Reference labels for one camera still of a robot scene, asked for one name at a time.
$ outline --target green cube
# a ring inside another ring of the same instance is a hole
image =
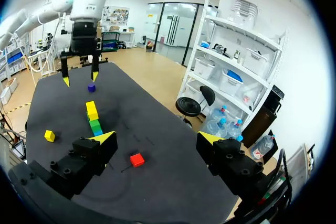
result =
[[[98,119],[89,121],[89,123],[90,123],[91,129],[93,132],[101,131],[101,127],[100,127]]]

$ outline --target stool seat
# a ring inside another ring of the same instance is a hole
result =
[[[201,112],[200,104],[189,97],[178,98],[175,106],[185,116],[195,117]]]

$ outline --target black stool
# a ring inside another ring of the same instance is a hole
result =
[[[208,105],[211,106],[216,98],[215,92],[207,86],[201,86],[199,90],[201,91]],[[180,97],[177,99],[175,106],[177,110],[184,115],[183,121],[192,127],[191,122],[186,118],[186,116],[190,116],[191,118],[198,116],[201,113],[201,105],[189,97]]]

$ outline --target black tabletop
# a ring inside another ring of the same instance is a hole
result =
[[[208,171],[196,150],[196,133],[115,64],[99,67],[94,93],[88,92],[90,67],[69,71],[70,88],[60,74],[37,83],[27,123],[28,162],[49,170],[74,140],[92,137],[85,103],[94,101],[103,132],[117,132],[118,150],[74,202],[127,220],[224,221],[237,196]],[[44,139],[46,130],[55,132],[54,143]],[[124,170],[136,152],[145,164]]]

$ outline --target robotic arm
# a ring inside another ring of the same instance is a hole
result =
[[[100,51],[97,50],[96,28],[97,21],[101,19],[105,1],[52,0],[50,4],[44,6],[29,18],[27,18],[25,10],[22,9],[10,21],[10,25],[5,29],[5,32],[0,34],[0,50],[4,50],[14,34],[17,37],[22,37],[36,27],[59,18],[60,13],[67,13],[70,14],[70,20],[74,21],[74,25],[70,52],[62,52],[61,54],[63,80],[69,86],[68,55],[93,55],[91,78],[95,81],[99,71],[98,56],[100,55]]]

